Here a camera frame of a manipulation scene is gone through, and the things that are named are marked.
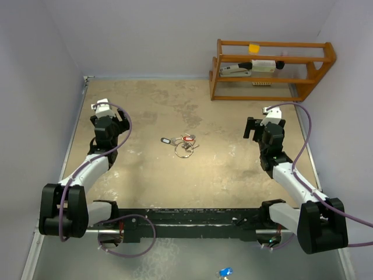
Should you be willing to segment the red key tag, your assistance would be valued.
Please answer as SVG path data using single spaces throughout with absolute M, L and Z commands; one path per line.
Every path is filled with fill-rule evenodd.
M 193 142 L 195 140 L 195 136 L 192 134 L 185 134 L 185 135 L 182 135 L 181 136 L 181 139 L 184 141 L 184 142 Z

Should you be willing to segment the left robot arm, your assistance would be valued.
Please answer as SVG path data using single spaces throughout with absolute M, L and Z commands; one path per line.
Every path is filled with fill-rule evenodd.
M 41 194 L 38 230 L 45 236 L 58 236 L 62 242 L 71 237 L 81 238 L 86 230 L 101 223 L 107 229 L 118 226 L 120 221 L 115 201 L 86 201 L 86 191 L 114 165 L 122 133 L 130 135 L 132 121 L 121 107 L 113 111 L 114 104 L 99 101 L 92 105 L 95 114 L 90 117 L 94 138 L 83 163 L 68 177 L 58 183 L 46 184 Z

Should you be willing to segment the large silver keyring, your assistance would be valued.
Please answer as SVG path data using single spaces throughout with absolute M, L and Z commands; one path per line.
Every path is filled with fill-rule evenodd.
M 182 148 L 183 143 L 184 142 L 180 142 L 180 143 L 176 144 L 176 146 L 174 148 L 174 152 L 175 152 L 177 157 L 179 157 L 181 159 L 187 159 L 187 158 L 192 156 L 192 154 L 194 153 L 194 149 L 190 149 L 190 150 L 186 151 L 185 149 Z

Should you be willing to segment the silver key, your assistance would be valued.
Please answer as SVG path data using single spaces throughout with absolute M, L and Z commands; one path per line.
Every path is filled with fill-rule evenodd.
M 195 149 L 198 147 L 199 147 L 199 144 L 193 144 L 192 142 L 185 142 L 182 144 L 182 148 L 185 149 L 186 151 L 190 149 Z

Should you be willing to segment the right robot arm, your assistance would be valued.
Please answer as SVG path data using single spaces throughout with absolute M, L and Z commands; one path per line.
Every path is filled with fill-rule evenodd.
M 307 181 L 293 161 L 283 152 L 284 120 L 263 123 L 248 117 L 244 138 L 259 145 L 262 169 L 279 183 L 297 203 L 289 206 L 279 199 L 262 203 L 260 224 L 273 228 L 280 224 L 297 236 L 307 254 L 345 248 L 348 245 L 346 218 L 338 214 L 344 205 L 338 198 L 329 198 Z

